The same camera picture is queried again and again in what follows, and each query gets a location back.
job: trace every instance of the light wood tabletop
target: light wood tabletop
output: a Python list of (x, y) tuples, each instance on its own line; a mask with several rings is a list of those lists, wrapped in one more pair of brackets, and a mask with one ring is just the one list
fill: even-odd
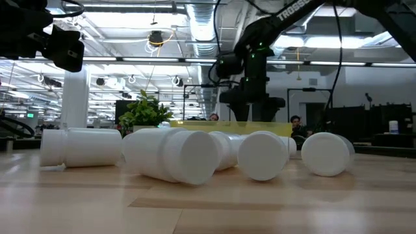
[(416, 160), (357, 155), (319, 177), (299, 157), (256, 182), (238, 168), (206, 185), (118, 166), (39, 168), (39, 151), (0, 154), (0, 233), (416, 233)]

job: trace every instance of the black equipment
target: black equipment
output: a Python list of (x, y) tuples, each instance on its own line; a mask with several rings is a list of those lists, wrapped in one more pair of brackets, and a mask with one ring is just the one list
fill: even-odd
[(55, 16), (46, 10), (47, 0), (0, 0), (0, 57), (33, 59), (39, 51), (58, 68), (81, 71), (85, 48), (79, 41), (81, 33), (63, 31), (56, 25), (50, 35), (43, 31), (53, 18), (82, 14), (83, 5), (77, 4), (81, 7), (79, 12)]
[[(219, 54), (216, 74), (220, 79), (229, 79), (230, 75), (240, 74), (244, 70), (239, 86), (220, 94), (220, 102), (234, 106), (232, 110), (236, 117), (237, 113), (248, 112), (247, 103), (262, 102), (269, 98), (266, 93), (266, 84), (269, 81), (266, 59), (274, 55), (269, 46), (284, 30), (324, 3), (333, 1), (293, 1), (279, 12), (249, 24), (233, 52)], [(377, 19), (416, 61), (416, 14), (407, 4), (401, 0), (338, 0), (336, 5), (354, 7), (362, 14)], [(275, 103), (277, 109), (284, 107), (281, 106), (281, 99), (278, 99)]]

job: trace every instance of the pill bottle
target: pill bottle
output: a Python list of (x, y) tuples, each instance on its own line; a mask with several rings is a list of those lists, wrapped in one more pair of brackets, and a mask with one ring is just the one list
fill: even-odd
[(120, 160), (122, 136), (113, 129), (45, 129), (40, 149), (40, 166), (110, 166)]
[(352, 165), (355, 150), (343, 136), (317, 133), (306, 139), (301, 154), (306, 167), (314, 174), (336, 176)]
[(237, 154), (242, 172), (258, 181), (275, 178), (283, 170), (288, 158), (285, 143), (279, 136), (268, 131), (258, 131), (247, 136)]
[(244, 137), (232, 134), (213, 131), (209, 133), (215, 141), (218, 150), (217, 171), (225, 170), (237, 165), (237, 153)]
[(141, 129), (123, 143), (125, 162), (136, 172), (173, 183), (201, 185), (218, 166), (213, 138), (183, 128)]

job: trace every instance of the white plastic bottle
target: white plastic bottle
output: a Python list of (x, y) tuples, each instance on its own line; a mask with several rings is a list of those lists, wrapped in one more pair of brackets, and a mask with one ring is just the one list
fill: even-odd
[(332, 133), (317, 133), (302, 146), (302, 160), (318, 176), (336, 176), (354, 161), (355, 150), (349, 140)]
[(231, 133), (213, 131), (209, 133), (215, 141), (218, 150), (217, 171), (225, 170), (237, 165), (237, 153), (239, 151), (243, 136)]
[(66, 167), (115, 165), (122, 154), (122, 136), (113, 129), (45, 129), (40, 166)]
[(208, 181), (219, 161), (210, 135), (183, 128), (141, 129), (125, 138), (123, 153), (142, 175), (191, 185)]
[(240, 169), (248, 177), (266, 181), (275, 178), (283, 170), (289, 154), (279, 136), (258, 131), (242, 141), (237, 158)]

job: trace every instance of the black robotic arm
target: black robotic arm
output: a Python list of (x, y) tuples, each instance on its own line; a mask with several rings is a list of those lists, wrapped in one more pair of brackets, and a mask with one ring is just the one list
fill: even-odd
[[(279, 35), (291, 25), (325, 4), (334, 0), (297, 0), (251, 23), (244, 31), (233, 53), (218, 56), (216, 74), (221, 79), (240, 74), (240, 85), (220, 95), (220, 102), (229, 103), (234, 113), (246, 108), (246, 103), (270, 102), (266, 93), (267, 57), (273, 56), (269, 48)], [(338, 0), (336, 5), (353, 7), (362, 14), (377, 19), (403, 50), (416, 61), (416, 14), (402, 0)], [(275, 98), (276, 109), (285, 106), (283, 99)]]

